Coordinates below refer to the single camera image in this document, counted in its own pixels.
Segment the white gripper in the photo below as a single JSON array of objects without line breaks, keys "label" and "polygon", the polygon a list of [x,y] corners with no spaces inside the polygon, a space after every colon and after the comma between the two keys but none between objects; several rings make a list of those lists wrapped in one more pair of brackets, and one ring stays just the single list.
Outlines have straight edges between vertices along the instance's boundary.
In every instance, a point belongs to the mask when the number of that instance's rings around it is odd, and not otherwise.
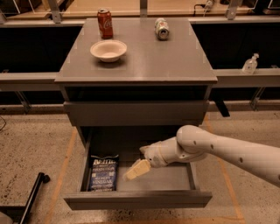
[{"label": "white gripper", "polygon": [[145,159],[138,159],[124,174],[123,178],[132,180],[147,173],[151,167],[159,168],[164,166],[164,160],[160,155],[159,146],[156,143],[142,146],[141,153]]}]

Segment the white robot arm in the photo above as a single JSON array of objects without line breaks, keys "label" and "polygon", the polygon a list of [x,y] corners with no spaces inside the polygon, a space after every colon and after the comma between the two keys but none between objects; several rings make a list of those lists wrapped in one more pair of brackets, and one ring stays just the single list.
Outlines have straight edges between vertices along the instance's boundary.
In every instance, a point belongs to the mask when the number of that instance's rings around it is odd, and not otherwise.
[{"label": "white robot arm", "polygon": [[176,136],[142,146],[143,158],[138,159],[123,175],[132,180],[151,168],[172,163],[189,163],[211,154],[263,179],[280,186],[280,149],[230,137],[217,136],[192,125],[178,129]]}]

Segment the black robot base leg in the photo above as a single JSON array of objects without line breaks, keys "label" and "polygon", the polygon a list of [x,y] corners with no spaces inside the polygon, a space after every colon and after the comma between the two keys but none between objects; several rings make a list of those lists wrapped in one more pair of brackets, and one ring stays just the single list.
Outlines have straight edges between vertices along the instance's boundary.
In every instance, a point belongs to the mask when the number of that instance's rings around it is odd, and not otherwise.
[{"label": "black robot base leg", "polygon": [[24,206],[0,206],[0,224],[27,224],[41,185],[49,181],[50,177],[40,172]]}]

